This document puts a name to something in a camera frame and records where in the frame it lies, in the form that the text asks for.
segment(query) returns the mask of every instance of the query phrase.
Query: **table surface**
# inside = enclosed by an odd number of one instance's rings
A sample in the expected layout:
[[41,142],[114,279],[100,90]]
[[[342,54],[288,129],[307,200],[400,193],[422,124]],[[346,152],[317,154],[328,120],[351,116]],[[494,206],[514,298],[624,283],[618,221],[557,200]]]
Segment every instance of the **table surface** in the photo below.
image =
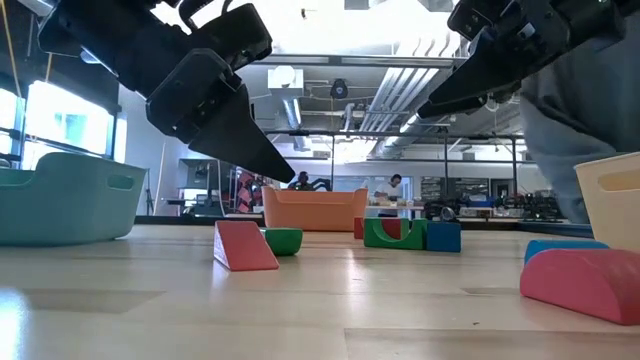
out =
[[3,359],[638,359],[640,328],[518,295],[528,240],[465,232],[463,254],[305,233],[278,271],[228,273],[211,227],[0,251]]

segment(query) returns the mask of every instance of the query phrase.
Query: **blue cube block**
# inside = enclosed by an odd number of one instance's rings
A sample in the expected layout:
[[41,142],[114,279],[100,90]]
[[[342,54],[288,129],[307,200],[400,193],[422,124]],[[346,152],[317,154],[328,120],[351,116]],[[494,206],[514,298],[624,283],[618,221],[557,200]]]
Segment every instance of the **blue cube block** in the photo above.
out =
[[609,245],[595,240],[531,240],[524,255],[526,264],[531,258],[549,249],[608,249]]
[[427,251],[460,252],[462,249],[460,224],[430,221],[427,224]]

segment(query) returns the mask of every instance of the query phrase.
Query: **toy block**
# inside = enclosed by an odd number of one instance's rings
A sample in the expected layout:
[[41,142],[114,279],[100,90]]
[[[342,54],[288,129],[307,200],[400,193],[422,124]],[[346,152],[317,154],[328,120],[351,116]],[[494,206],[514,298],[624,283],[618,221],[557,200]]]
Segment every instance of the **toy block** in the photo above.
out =
[[[409,220],[401,219],[404,223],[402,228],[409,228]],[[382,226],[381,218],[367,218],[364,220],[364,246],[389,248],[389,249],[405,249],[405,250],[423,250],[424,236],[427,220],[418,219],[413,221],[413,227],[401,239],[394,239],[389,236]]]
[[275,256],[293,256],[300,251],[301,229],[269,228],[261,231]]
[[[409,221],[402,218],[375,218],[380,219],[382,228],[393,239],[400,240],[409,233]],[[364,239],[364,219],[356,217],[353,219],[353,238]]]
[[462,227],[457,223],[430,221],[425,237],[427,251],[460,252]]
[[527,245],[524,263],[537,253],[550,249],[608,249],[609,245],[595,240],[531,240]]
[[364,239],[364,219],[361,217],[353,218],[353,238],[357,240]]
[[217,221],[213,256],[231,271],[275,270],[280,266],[253,221]]
[[640,254],[614,249],[552,249],[520,276],[523,296],[620,325],[640,325]]

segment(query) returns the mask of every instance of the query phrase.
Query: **equipment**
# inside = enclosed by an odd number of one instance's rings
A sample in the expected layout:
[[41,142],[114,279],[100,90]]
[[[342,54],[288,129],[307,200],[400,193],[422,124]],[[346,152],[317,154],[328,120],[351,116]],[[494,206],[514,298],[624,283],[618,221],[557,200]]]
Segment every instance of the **equipment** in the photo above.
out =
[[332,191],[331,180],[323,178],[315,179],[313,182],[308,183],[307,187],[304,187],[300,180],[297,180],[289,184],[289,189],[296,191],[318,191],[320,189],[324,189],[325,191]]
[[147,119],[189,149],[276,180],[294,172],[251,117],[249,93],[234,72],[271,54],[272,39],[252,4],[197,28],[194,15],[213,0],[179,4],[191,35],[163,24],[150,10],[161,0],[21,0],[40,24],[40,48],[100,62],[147,100]]
[[337,100],[342,100],[349,96],[349,88],[344,79],[336,79],[336,81],[333,82],[330,94],[332,98]]
[[624,17],[640,0],[460,0],[451,30],[471,41],[471,57],[437,87],[421,118],[471,113],[511,99],[520,82],[587,40],[594,51],[625,36]]

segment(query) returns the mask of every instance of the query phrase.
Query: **cream plastic bin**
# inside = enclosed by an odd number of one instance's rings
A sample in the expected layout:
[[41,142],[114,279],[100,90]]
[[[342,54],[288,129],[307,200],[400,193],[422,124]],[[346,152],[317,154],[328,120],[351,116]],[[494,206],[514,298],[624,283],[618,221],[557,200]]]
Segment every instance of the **cream plastic bin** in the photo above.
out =
[[640,251],[640,153],[576,166],[596,240]]

